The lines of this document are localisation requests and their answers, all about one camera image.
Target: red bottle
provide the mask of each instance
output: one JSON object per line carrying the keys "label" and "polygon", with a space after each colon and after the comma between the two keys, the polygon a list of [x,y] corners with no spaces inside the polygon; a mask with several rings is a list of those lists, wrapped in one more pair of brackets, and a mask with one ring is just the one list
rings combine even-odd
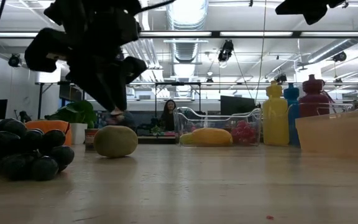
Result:
{"label": "red bottle", "polygon": [[314,75],[309,75],[309,80],[302,83],[306,96],[299,99],[300,117],[318,116],[329,114],[329,98],[322,94],[324,81],[317,80]]}

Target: ceiling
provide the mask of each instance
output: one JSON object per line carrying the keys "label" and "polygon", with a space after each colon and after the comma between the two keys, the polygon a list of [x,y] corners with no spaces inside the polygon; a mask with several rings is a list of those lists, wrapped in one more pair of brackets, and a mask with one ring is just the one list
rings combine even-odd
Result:
{"label": "ceiling", "polygon": [[[43,27],[50,26],[57,29],[54,23],[43,16],[43,8],[51,1],[10,1],[4,9],[0,22],[1,31],[37,32]],[[149,0],[149,4],[160,0]],[[254,1],[249,7],[249,1],[209,1],[208,15],[204,30],[357,30],[358,28],[358,1],[349,1],[349,7],[329,9],[326,16],[312,26],[308,26],[303,16],[278,16],[274,8],[281,0]],[[164,8],[149,11],[149,26],[151,30],[167,30],[167,15]],[[261,80],[265,82],[277,73],[271,72],[286,60],[294,59],[297,55],[308,55],[335,41],[334,39],[233,39],[235,56],[233,55],[225,68],[216,63],[216,52],[224,43],[224,39],[204,39],[207,43],[201,44],[195,75],[196,80],[205,81],[207,72],[212,72],[214,81],[242,82],[244,78],[249,82]],[[164,39],[154,39],[154,48],[158,60],[163,68],[163,77],[169,78],[172,72],[172,54],[170,44]],[[8,57],[12,53],[23,53],[30,40],[0,39],[0,56]],[[323,61],[323,78],[326,81],[334,80],[337,76],[358,71],[358,44],[345,50],[347,60],[337,63],[336,69],[332,61]],[[295,69],[288,67],[284,71],[288,80],[293,80]],[[358,75],[346,80],[358,82]]]}

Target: yellow bottle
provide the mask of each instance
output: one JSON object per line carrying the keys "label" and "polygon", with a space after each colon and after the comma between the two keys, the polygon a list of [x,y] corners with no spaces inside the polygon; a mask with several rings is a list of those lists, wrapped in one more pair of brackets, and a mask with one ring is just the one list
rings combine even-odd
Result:
{"label": "yellow bottle", "polygon": [[287,146],[290,142],[287,101],[281,99],[283,88],[272,81],[266,88],[268,100],[262,106],[264,143],[273,146]]}

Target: long dark hair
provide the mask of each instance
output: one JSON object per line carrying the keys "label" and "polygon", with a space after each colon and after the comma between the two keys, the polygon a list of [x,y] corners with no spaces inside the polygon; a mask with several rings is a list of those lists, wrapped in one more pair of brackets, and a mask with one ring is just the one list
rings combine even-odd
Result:
{"label": "long dark hair", "polygon": [[173,103],[173,109],[175,109],[177,107],[177,104],[174,102],[174,100],[167,100],[167,102],[165,102],[164,105],[164,111],[162,112],[162,118],[168,116],[169,114],[169,110],[168,110],[168,103],[172,102]]}

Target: table surface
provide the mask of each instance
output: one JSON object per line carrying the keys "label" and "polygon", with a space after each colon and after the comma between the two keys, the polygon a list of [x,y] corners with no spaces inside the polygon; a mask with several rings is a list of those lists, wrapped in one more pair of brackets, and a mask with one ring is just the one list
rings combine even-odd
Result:
{"label": "table surface", "polygon": [[55,180],[0,178],[0,223],[358,224],[358,162],[267,146],[75,152]]}

